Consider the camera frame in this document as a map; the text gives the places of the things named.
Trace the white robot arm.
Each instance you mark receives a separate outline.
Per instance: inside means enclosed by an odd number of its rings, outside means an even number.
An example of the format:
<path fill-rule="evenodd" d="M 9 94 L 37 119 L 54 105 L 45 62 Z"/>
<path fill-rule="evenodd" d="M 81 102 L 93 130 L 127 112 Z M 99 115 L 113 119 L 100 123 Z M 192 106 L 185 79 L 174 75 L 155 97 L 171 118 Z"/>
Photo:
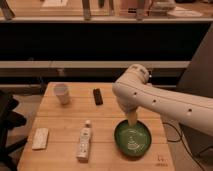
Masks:
<path fill-rule="evenodd" d="M 112 86 L 131 126 L 136 124 L 137 108 L 144 107 L 213 136 L 212 98 L 156 88 L 148 84 L 148 79 L 148 70 L 133 64 Z"/>

